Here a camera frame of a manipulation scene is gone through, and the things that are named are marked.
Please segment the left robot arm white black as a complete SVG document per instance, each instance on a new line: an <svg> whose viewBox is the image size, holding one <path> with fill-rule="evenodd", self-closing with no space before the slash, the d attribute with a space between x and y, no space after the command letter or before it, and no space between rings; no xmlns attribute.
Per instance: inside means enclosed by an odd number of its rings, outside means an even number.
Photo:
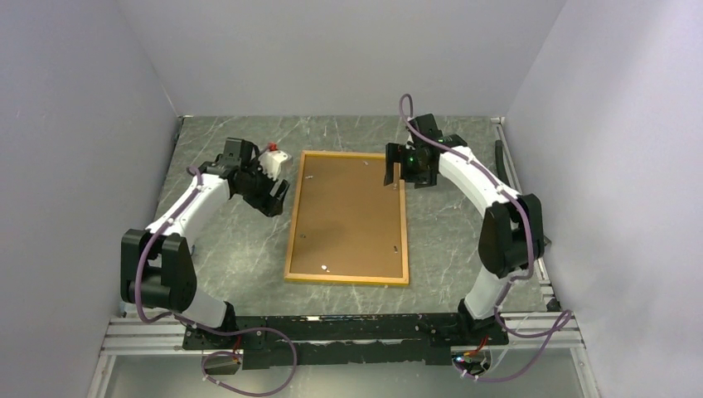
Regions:
<svg viewBox="0 0 703 398"><path fill-rule="evenodd" d="M279 216L290 184L280 174L291 157L270 143L261 149L242 138L228 138L215 159L187 169L192 180L156 221L130 229L120 244L120 294L139 319L154 323L174 317L200 328L218 348L237 337L234 307L202 290L193 264L198 234L232 197L264 216Z"/></svg>

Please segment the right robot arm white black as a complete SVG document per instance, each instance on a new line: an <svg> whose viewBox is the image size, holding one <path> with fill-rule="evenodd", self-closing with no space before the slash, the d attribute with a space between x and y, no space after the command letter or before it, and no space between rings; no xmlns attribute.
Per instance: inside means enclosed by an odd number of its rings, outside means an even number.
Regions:
<svg viewBox="0 0 703 398"><path fill-rule="evenodd" d="M541 202L500 181L461 137L443 134L432 114L405 117L404 123L408 140L385 146L384 184L433 187L443 176L482 214L482 269L461 305L468 313L455 324L459 339L474 344L486 336L487 321L500 312L510 285L530 278L544 252Z"/></svg>

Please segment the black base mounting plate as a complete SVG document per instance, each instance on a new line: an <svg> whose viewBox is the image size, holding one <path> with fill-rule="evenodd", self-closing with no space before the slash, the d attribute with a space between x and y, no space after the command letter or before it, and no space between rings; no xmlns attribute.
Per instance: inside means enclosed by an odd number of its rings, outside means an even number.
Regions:
<svg viewBox="0 0 703 398"><path fill-rule="evenodd" d="M397 313L323 316L241 316L242 337L218 336L187 327L187 351L243 351L246 370L272 366L423 362L450 364L481 343L505 346L507 333L493 320L465 313Z"/></svg>

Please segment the aluminium extrusion rail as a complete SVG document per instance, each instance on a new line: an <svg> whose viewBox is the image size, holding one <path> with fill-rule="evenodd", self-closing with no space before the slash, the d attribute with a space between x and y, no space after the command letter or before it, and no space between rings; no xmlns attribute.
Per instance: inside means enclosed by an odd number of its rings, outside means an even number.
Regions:
<svg viewBox="0 0 703 398"><path fill-rule="evenodd" d="M349 325L342 326L341 318L322 316L302 317L246 317L250 332L242 338L223 337L218 343L208 341L200 331L187 328L176 320L161 320L155 323L140 323L136 318L116 318L110 321L104 337L102 351L106 355L154 355L177 352L209 353L239 347L241 351L259 350L267 344L282 342L288 336L295 344L326 347L333 343L369 345L383 343L400 344L404 341L424 341L437 347L449 347L454 351L475 348L480 337L453 337L449 327L439 325L441 315L397 314L398 332L385 332L381 327L381 316L373 315L367 326L361 318L354 316ZM583 337L575 319L564 327L546 332L558 319L557 313L504 313L508 326L507 337L492 337L493 346L538 348L541 345L553 348L583 348Z"/></svg>

